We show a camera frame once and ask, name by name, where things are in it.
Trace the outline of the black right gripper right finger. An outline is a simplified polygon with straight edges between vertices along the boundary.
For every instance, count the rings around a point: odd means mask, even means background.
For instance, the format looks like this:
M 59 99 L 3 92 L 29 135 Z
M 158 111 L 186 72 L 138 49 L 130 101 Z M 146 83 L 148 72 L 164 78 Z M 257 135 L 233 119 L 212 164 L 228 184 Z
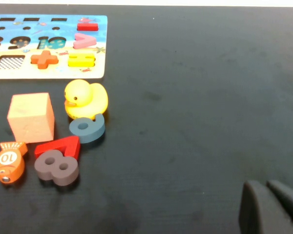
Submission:
M 293 222 L 293 189 L 278 180 L 269 180 L 266 185 Z

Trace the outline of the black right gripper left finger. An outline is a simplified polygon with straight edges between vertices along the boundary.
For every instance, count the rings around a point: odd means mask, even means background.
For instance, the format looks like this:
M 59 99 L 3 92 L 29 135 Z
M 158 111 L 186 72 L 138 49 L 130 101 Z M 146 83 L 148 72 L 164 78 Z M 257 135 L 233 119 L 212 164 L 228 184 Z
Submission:
M 243 185 L 238 221 L 242 234 L 293 234 L 290 216 L 267 185 L 255 180 Z

